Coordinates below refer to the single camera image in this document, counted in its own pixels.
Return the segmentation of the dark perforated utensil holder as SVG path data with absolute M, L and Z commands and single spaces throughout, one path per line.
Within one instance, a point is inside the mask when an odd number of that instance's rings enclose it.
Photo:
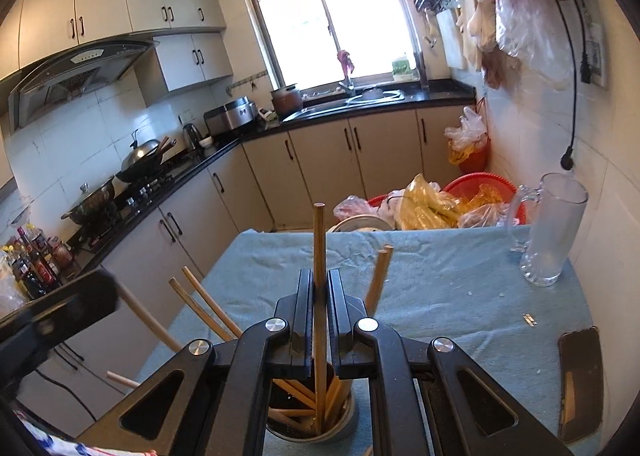
M 346 440 L 358 424 L 359 408 L 352 382 L 333 377 L 324 395 L 322 429 L 317 428 L 317 392 L 312 381 L 273 381 L 267 417 L 268 431 L 292 443 L 330 444 Z

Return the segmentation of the teal table cloth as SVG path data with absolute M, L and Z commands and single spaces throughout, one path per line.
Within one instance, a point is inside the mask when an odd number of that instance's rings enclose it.
M 526 282 L 499 228 L 331 233 L 326 263 L 354 297 L 367 294 L 378 251 L 393 247 L 376 317 L 405 337 L 454 340 L 548 429 L 559 426 L 562 335 L 592 325 L 582 286 L 565 265 L 549 287 Z M 311 265 L 307 233 L 240 234 L 204 277 L 232 320 L 268 319 Z

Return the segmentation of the black smartphone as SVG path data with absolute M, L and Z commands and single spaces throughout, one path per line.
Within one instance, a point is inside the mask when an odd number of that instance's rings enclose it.
M 561 406 L 558 438 L 573 444 L 602 422 L 604 379 L 599 331 L 591 326 L 563 334 L 559 341 Z

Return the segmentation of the steel cooking pot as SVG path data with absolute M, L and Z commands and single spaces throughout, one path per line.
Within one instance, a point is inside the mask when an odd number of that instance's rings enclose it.
M 101 211 L 115 197 L 114 176 L 104 182 L 90 185 L 82 183 L 80 196 L 70 210 L 60 216 L 61 220 L 70 219 L 74 224 L 83 225 Z

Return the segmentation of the black wok with lid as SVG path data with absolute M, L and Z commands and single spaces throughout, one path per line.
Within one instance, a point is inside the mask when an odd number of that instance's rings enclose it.
M 176 144 L 176 139 L 171 139 L 168 135 L 162 140 L 152 139 L 140 143 L 137 137 L 137 130 L 131 134 L 131 151 L 122 161 L 116 178 L 123 183 L 131 184 L 145 178 L 149 178 L 160 169 L 163 156 Z

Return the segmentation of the red plastic basin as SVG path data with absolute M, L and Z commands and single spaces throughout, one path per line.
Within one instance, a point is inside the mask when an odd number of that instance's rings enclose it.
M 492 190 L 499 194 L 504 203 L 510 203 L 516 193 L 516 187 L 503 177 L 491 172 L 472 172 L 463 175 L 449 182 L 444 190 L 446 193 L 456 197 L 457 199 L 465 199 L 470 201 L 472 197 L 480 194 L 483 187 L 492 187 Z M 378 195 L 368 199 L 368 203 L 372 207 L 380 207 L 382 202 L 387 199 L 388 195 Z M 525 204 L 518 207 L 515 215 L 516 224 L 523 225 L 527 223 Z

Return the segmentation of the clear glass pitcher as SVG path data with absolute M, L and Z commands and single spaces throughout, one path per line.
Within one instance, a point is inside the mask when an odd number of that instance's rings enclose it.
M 522 254 L 520 271 L 529 284 L 548 287 L 558 280 L 588 201 L 587 189 L 566 173 L 548 172 L 537 187 L 518 187 L 506 214 L 506 234 L 512 241 L 510 250 Z M 527 202 L 535 204 L 536 213 L 527 239 L 519 239 L 514 218 Z

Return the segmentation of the electric kettle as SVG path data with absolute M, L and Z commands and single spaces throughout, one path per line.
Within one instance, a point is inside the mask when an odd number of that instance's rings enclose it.
M 203 150 L 203 146 L 201 146 L 200 142 L 203 140 L 201 132 L 198 130 L 193 123 L 185 124 L 182 127 L 183 139 L 184 143 L 186 143 L 186 147 L 190 151 L 198 151 L 201 152 Z

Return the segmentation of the range hood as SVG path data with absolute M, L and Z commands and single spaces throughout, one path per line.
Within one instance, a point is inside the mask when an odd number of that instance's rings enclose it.
M 115 83 L 155 46 L 152 39 L 114 38 L 47 58 L 9 93 L 11 130 L 25 128 L 61 104 Z

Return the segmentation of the silver rice cooker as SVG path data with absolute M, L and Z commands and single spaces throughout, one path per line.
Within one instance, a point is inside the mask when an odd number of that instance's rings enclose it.
M 206 128 L 212 137 L 253 123 L 256 117 L 257 106 L 247 97 L 232 100 L 203 115 Z

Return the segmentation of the brown clay pot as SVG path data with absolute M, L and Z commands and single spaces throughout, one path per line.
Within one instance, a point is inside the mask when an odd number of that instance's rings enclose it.
M 287 117 L 304 107 L 302 94 L 295 84 L 286 85 L 271 91 L 271 101 L 274 112 L 279 117 Z

